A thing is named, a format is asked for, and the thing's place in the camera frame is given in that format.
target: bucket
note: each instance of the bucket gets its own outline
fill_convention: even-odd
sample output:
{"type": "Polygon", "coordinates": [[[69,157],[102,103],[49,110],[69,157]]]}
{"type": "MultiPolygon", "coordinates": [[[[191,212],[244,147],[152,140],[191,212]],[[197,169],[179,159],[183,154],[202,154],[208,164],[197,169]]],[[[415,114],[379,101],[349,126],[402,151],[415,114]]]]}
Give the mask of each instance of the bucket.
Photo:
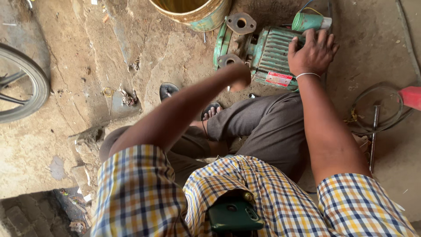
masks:
{"type": "Polygon", "coordinates": [[[308,29],[328,30],[332,25],[332,18],[321,15],[297,13],[292,22],[292,30],[304,32],[308,29]]]}
{"type": "Polygon", "coordinates": [[[168,18],[197,32],[218,28],[231,8],[231,0],[149,0],[168,18]]]}

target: green phone case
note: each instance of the green phone case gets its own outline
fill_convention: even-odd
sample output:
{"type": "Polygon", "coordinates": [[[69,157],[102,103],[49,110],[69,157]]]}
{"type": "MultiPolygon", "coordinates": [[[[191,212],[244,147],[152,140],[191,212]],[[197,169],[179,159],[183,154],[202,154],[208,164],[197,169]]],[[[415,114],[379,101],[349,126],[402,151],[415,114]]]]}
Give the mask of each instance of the green phone case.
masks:
{"type": "Polygon", "coordinates": [[[220,197],[208,209],[212,230],[217,233],[262,229],[264,221],[242,197],[220,197]]]}

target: concrete floor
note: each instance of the concrete floor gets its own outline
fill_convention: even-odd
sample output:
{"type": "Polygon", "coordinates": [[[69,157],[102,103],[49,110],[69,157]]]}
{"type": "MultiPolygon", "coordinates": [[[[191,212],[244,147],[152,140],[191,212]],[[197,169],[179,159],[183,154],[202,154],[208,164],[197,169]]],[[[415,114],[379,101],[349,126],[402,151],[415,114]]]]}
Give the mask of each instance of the concrete floor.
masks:
{"type": "MultiPolygon", "coordinates": [[[[235,0],[231,12],[249,13],[260,30],[266,25],[291,23],[305,2],[235,0]]],[[[403,88],[415,80],[415,73],[394,0],[332,2],[333,33],[341,49],[329,68],[327,91],[346,118],[354,99],[368,87],[387,81],[403,88]]],[[[326,13],[325,3],[318,0],[311,6],[326,13]]],[[[421,2],[402,3],[415,50],[421,52],[421,29],[416,27],[421,24],[421,2]]],[[[0,125],[0,198],[76,186],[70,168],[78,161],[68,146],[69,136],[104,125],[108,133],[134,123],[159,104],[162,82],[185,87],[213,73],[217,30],[206,33],[207,43],[203,43],[202,33],[160,15],[149,1],[103,0],[91,5],[84,0],[37,0],[33,4],[31,14],[24,1],[0,1],[0,22],[18,24],[0,26],[0,40],[32,55],[51,75],[52,93],[38,112],[0,125]],[[107,13],[110,19],[103,23],[107,13]],[[129,70],[128,65],[137,59],[139,70],[129,70]],[[103,95],[104,88],[117,90],[120,84],[137,91],[141,103],[135,110],[119,111],[113,107],[113,98],[103,95]],[[52,167],[61,167],[62,175],[53,178],[52,167]]],[[[216,100],[229,107],[250,92],[264,96],[285,91],[253,82],[243,92],[223,92],[216,100]]],[[[365,103],[369,109],[360,113],[369,122],[372,102],[365,103]]],[[[383,117],[393,106],[385,108],[383,117]]],[[[376,145],[375,178],[406,209],[403,213],[409,221],[421,220],[421,178],[417,173],[421,169],[420,121],[421,113],[416,111],[379,133],[376,145]]],[[[310,172],[300,185],[314,189],[310,172]]]]}

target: gray trousers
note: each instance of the gray trousers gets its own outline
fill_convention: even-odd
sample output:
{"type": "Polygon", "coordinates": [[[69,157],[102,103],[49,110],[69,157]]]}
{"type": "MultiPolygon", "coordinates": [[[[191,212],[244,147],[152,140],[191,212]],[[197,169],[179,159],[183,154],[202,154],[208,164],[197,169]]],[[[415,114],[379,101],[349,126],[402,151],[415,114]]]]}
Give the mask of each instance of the gray trousers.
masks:
{"type": "MultiPolygon", "coordinates": [[[[111,146],[127,128],[121,127],[105,138],[99,151],[102,161],[108,158],[111,146]]],[[[295,182],[305,169],[309,155],[303,105],[297,93],[239,101],[209,119],[207,129],[210,140],[249,136],[236,155],[263,160],[295,182]]],[[[207,165],[196,159],[209,155],[206,135],[197,127],[189,127],[167,153],[176,183],[184,186],[193,171],[207,165]]]]}

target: hand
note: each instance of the hand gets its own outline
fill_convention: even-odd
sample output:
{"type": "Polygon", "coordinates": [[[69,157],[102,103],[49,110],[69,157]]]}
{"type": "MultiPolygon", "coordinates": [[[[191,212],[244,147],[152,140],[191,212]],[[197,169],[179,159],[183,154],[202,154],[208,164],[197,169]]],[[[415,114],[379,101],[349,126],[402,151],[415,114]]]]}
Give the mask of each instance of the hand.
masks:
{"type": "Polygon", "coordinates": [[[218,70],[218,74],[224,74],[229,78],[227,86],[231,86],[229,91],[238,92],[245,89],[251,83],[251,73],[247,65],[243,63],[233,63],[218,70]]]}
{"type": "Polygon", "coordinates": [[[327,71],[329,64],[339,49],[339,44],[334,43],[335,36],[328,35],[327,30],[315,32],[314,29],[306,30],[306,44],[297,51],[298,37],[294,37],[289,44],[288,64],[290,71],[298,76],[302,73],[316,73],[321,76],[327,71]]]}

